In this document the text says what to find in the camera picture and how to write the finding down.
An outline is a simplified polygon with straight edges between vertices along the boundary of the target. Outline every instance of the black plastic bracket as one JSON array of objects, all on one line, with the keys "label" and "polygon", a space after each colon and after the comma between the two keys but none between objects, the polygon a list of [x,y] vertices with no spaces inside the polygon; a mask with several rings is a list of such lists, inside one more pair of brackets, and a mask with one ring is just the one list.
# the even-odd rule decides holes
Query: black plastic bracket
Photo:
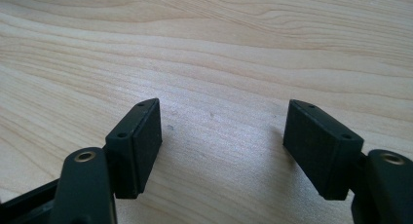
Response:
[{"label": "black plastic bracket", "polygon": [[283,145],[326,200],[355,193],[356,224],[412,223],[413,163],[363,139],[313,104],[290,100]]},{"label": "black plastic bracket", "polygon": [[116,223],[113,193],[135,199],[144,191],[161,144],[159,99],[140,102],[106,136],[103,149],[72,153],[60,179],[0,204],[0,223]]}]

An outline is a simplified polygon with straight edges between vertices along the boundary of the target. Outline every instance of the light wood surface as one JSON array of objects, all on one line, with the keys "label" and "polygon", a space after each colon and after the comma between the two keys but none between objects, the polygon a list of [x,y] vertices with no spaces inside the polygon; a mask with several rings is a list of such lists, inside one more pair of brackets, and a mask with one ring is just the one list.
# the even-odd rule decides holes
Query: light wood surface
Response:
[{"label": "light wood surface", "polygon": [[0,0],[0,198],[158,97],[120,223],[353,223],[282,147],[291,98],[413,159],[413,0]]}]

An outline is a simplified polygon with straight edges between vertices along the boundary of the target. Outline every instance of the screw hole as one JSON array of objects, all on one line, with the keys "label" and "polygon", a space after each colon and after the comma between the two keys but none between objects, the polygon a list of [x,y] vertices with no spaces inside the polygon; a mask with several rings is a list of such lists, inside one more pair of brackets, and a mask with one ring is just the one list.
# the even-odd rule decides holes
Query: screw hole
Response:
[{"label": "screw hole", "polygon": [[76,156],[75,162],[84,163],[84,162],[87,162],[87,161],[93,159],[94,156],[95,156],[95,152],[92,152],[92,151],[83,152],[83,153],[80,153]]},{"label": "screw hole", "polygon": [[120,137],[120,138],[125,138],[126,136],[128,136],[128,135],[124,132],[118,133],[118,137]]},{"label": "screw hole", "polygon": [[394,154],[390,154],[390,153],[384,153],[381,155],[383,160],[390,163],[390,164],[394,164],[394,165],[403,165],[404,164],[404,160],[401,159],[399,156],[396,156]]},{"label": "screw hole", "polygon": [[352,137],[349,134],[342,134],[343,138],[351,139]]}]

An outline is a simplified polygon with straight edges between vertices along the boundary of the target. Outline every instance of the black plastic block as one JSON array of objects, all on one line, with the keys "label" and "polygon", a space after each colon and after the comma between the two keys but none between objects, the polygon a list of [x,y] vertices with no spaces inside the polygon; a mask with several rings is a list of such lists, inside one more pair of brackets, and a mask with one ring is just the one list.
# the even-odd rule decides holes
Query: black plastic block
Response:
[{"label": "black plastic block", "polygon": [[135,199],[143,193],[162,144],[158,98],[134,106],[106,136],[112,187],[118,199]]},{"label": "black plastic block", "polygon": [[290,100],[283,145],[327,200],[345,200],[363,139],[313,104]]}]

